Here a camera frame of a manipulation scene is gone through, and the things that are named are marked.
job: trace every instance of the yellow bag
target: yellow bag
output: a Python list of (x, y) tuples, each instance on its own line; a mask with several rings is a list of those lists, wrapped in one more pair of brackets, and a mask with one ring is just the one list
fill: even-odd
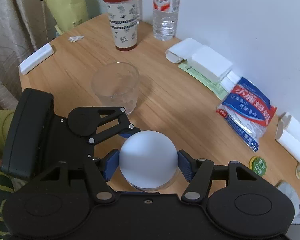
[(44, 0), (62, 32), (88, 20), (85, 0)]

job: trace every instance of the curtain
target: curtain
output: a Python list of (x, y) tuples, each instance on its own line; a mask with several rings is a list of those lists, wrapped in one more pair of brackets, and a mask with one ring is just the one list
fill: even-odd
[(18, 65), (51, 40), (40, 0), (0, 0), (0, 109), (15, 109), (22, 93)]

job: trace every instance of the wooden table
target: wooden table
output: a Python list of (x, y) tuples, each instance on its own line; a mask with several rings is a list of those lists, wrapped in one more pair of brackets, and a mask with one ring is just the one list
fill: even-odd
[[(77, 42), (71, 36), (84, 35)], [(204, 85), (165, 58), (165, 50), (179, 40), (159, 41), (153, 37), (151, 25), (141, 22), (138, 46), (131, 51), (114, 47), (107, 15), (100, 15), (54, 39), (50, 44), (55, 54), (26, 76), (20, 75), (22, 88), (31, 87), (54, 95), (55, 113), (67, 117), (79, 106), (101, 106), (93, 93), (90, 80), (100, 67), (114, 61), (135, 65), (140, 71), (140, 94), (130, 121), (141, 130), (155, 130), (168, 136), (177, 149), (193, 158), (206, 158), (227, 165), (238, 160), (248, 166), (255, 154), (217, 113), (220, 100)], [(264, 176), (273, 185), (280, 180), (291, 184), (300, 196), (300, 180), (296, 178), (297, 161), (275, 140), (275, 116), (260, 140), (258, 155), (266, 160)], [(115, 136), (95, 148), (95, 156), (103, 157), (113, 148), (120, 149), (124, 139)], [(115, 190), (134, 190), (117, 169), (109, 182)], [(163, 193), (180, 196), (188, 183), (181, 172), (177, 181)], [(225, 186), (215, 181), (211, 192)]]

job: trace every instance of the plastic water bottle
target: plastic water bottle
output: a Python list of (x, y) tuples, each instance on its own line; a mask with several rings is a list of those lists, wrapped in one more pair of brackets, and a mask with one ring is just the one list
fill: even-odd
[(153, 34), (161, 41), (173, 38), (180, 0), (153, 0)]

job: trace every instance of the green paper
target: green paper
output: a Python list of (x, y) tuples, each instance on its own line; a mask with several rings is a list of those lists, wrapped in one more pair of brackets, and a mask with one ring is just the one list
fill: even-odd
[(223, 100), (228, 94), (228, 92), (221, 86), (220, 83), (212, 83), (209, 79), (200, 74), (194, 68), (192, 68), (191, 66), (189, 67), (187, 61), (180, 63), (178, 67), (192, 75), (195, 79), (199, 80), (202, 84), (209, 88), (219, 99)]

